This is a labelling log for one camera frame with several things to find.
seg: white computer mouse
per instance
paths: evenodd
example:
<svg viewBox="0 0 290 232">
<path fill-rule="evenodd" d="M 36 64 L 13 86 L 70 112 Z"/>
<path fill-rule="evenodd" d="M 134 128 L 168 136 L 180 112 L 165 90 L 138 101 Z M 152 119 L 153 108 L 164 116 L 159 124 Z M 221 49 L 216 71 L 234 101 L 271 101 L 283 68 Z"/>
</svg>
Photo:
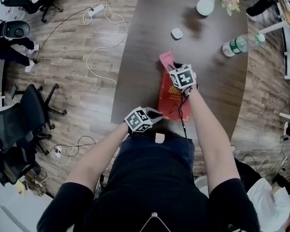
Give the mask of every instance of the white computer mouse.
<svg viewBox="0 0 290 232">
<path fill-rule="evenodd" d="M 183 33 L 181 32 L 181 30 L 179 28 L 175 28 L 172 30 L 172 35 L 174 36 L 175 39 L 180 39 L 183 36 Z"/>
</svg>

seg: shoe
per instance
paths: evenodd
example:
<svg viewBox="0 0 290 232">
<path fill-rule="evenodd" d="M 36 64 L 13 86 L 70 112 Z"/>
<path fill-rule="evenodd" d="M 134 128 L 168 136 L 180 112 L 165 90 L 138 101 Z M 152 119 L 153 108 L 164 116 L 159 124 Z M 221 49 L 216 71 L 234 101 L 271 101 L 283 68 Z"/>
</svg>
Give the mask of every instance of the shoe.
<svg viewBox="0 0 290 232">
<path fill-rule="evenodd" d="M 250 16 L 248 13 L 246 13 L 246 14 L 247 14 L 247 17 L 250 18 L 250 20 L 257 21 L 256 16 Z"/>
<path fill-rule="evenodd" d="M 38 51 L 40 48 L 39 44 L 35 44 L 33 50 L 28 50 L 29 54 L 33 54 L 34 52 Z"/>
<path fill-rule="evenodd" d="M 32 70 L 33 66 L 35 65 L 35 63 L 32 60 L 30 60 L 29 63 L 30 63 L 30 65 L 25 67 L 25 72 L 27 72 L 27 73 L 30 72 Z"/>
<path fill-rule="evenodd" d="M 284 123 L 284 130 L 283 130 L 283 135 L 286 136 L 286 129 L 289 127 L 289 123 L 286 121 Z"/>
</svg>

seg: black and white marker cube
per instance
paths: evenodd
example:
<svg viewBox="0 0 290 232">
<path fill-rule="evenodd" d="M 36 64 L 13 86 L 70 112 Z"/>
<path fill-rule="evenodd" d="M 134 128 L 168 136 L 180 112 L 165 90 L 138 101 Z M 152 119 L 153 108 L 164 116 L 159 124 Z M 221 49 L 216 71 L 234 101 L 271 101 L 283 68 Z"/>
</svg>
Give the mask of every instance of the black and white marker cube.
<svg viewBox="0 0 290 232">
<path fill-rule="evenodd" d="M 144 132 L 148 128 L 152 128 L 152 122 L 146 115 L 146 109 L 135 108 L 124 119 L 133 132 Z"/>
<path fill-rule="evenodd" d="M 191 64 L 183 65 L 182 67 L 169 72 L 172 78 L 173 85 L 177 88 L 183 89 L 196 84 L 196 75 L 192 70 Z"/>
</svg>

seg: water bottle label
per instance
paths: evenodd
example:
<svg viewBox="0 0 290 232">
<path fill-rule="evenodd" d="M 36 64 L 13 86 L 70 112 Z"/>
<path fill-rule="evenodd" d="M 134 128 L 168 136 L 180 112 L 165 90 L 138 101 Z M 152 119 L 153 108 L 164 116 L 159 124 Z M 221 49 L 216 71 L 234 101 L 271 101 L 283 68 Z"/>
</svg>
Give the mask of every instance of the water bottle label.
<svg viewBox="0 0 290 232">
<path fill-rule="evenodd" d="M 235 53 L 235 54 L 242 53 L 242 51 L 240 51 L 240 50 L 238 49 L 238 46 L 237 46 L 237 44 L 236 44 L 236 39 L 233 39 L 233 40 L 230 41 L 230 49 L 231 49 L 231 51 L 232 51 L 233 53 Z"/>
</svg>

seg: plastic water bottle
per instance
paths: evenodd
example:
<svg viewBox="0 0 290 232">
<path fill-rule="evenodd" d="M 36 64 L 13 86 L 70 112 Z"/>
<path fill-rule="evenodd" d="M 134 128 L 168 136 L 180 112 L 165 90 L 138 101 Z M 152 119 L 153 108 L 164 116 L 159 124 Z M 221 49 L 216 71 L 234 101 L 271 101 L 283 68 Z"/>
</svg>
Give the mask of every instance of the plastic water bottle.
<svg viewBox="0 0 290 232">
<path fill-rule="evenodd" d="M 238 36 L 229 42 L 226 42 L 222 46 L 223 53 L 232 57 L 235 54 L 248 52 L 252 49 L 261 47 L 265 42 L 265 36 L 263 34 L 243 34 Z"/>
</svg>

